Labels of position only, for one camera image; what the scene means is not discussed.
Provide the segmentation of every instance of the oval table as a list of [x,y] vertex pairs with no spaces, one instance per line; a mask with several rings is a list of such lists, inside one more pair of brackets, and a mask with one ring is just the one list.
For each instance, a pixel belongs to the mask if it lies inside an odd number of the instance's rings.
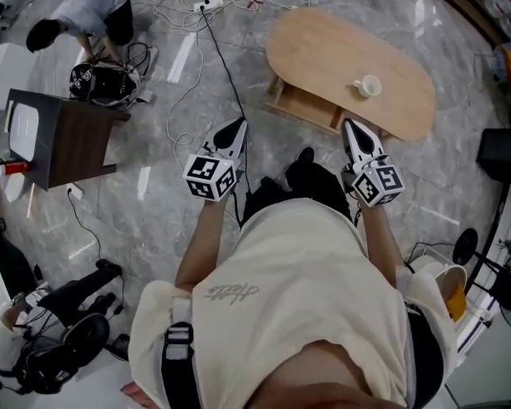
[[[400,140],[423,138],[433,127],[435,89],[422,67],[380,38],[320,9],[294,9],[278,19],[267,41],[275,73],[268,103],[338,133],[346,116],[374,124]],[[366,99],[354,80],[382,83]]]

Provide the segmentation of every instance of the black speaker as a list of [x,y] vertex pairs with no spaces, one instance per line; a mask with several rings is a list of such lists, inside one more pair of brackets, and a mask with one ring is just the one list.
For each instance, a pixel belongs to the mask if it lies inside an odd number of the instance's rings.
[[485,129],[477,163],[495,181],[511,183],[511,129]]

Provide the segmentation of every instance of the marble floor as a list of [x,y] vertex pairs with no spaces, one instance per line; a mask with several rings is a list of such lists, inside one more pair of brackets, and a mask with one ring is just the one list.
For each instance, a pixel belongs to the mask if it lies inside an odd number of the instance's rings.
[[[49,15],[61,1],[32,0],[4,33],[2,41],[24,44],[32,24]],[[183,1],[189,6],[201,0]],[[306,2],[271,1],[286,6]],[[419,240],[455,241],[466,227],[478,230],[481,247],[496,209],[500,184],[479,169],[475,158],[481,130],[502,127],[506,117],[494,88],[481,83],[474,70],[476,56],[491,53],[489,44],[441,0],[312,0],[312,3],[374,33],[418,61],[436,88],[435,126],[427,137],[417,142],[386,143],[386,150],[400,167],[407,186],[398,201],[387,206],[401,250],[408,254]],[[281,177],[286,165],[306,145],[313,146],[317,160],[336,173],[345,163],[339,137],[300,120],[277,116],[264,106],[271,80],[265,41],[270,26],[284,11],[272,3],[263,4],[257,12],[231,5],[217,15],[212,26],[250,122],[252,187],[263,176]],[[179,82],[167,83],[169,69],[186,33],[169,27],[147,5],[136,4],[134,12],[135,28],[141,38],[159,50],[147,81],[156,99],[150,105],[133,107],[132,119],[114,129],[107,157],[118,162],[118,172],[80,182],[85,197],[82,201],[74,199],[79,217],[100,238],[102,256],[120,264],[126,274],[126,308],[112,321],[114,332],[129,331],[146,283],[174,279],[201,208],[181,179],[165,129],[172,103],[196,80],[198,55],[192,49]],[[178,14],[171,16],[181,20]],[[182,161],[214,124],[238,116],[233,92],[208,30],[200,32],[198,43],[204,55],[201,83],[174,110],[170,122],[173,135],[188,131],[194,136],[191,145],[178,147]],[[53,47],[39,52],[30,89],[67,95],[69,72],[78,52],[79,46],[69,37],[60,37]],[[0,135],[0,155],[6,148],[7,140]],[[139,180],[146,167],[151,169],[144,191],[140,190]],[[238,194],[243,195],[245,190],[242,183]],[[32,265],[40,266],[45,279],[57,286],[92,271],[97,244],[78,226],[65,188],[47,193],[37,190],[30,219],[26,218],[27,203],[27,196],[13,204],[2,202],[7,235]],[[229,210],[233,213],[231,203]],[[237,236],[236,223],[226,218],[222,257],[227,256]],[[111,289],[120,295],[120,282],[114,282]]]

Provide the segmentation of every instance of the white cup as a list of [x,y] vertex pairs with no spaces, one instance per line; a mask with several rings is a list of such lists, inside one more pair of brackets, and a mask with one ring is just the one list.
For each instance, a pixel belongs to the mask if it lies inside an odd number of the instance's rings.
[[377,76],[365,76],[361,79],[361,82],[354,80],[353,85],[358,88],[359,93],[363,97],[376,97],[382,91],[381,81]]

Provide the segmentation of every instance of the power strip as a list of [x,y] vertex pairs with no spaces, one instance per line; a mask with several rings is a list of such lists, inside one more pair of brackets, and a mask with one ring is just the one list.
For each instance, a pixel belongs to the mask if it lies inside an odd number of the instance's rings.
[[223,0],[210,0],[208,3],[199,2],[193,5],[193,12],[200,13],[201,7],[203,8],[203,11],[206,12],[212,9],[221,8],[221,6],[223,6]]

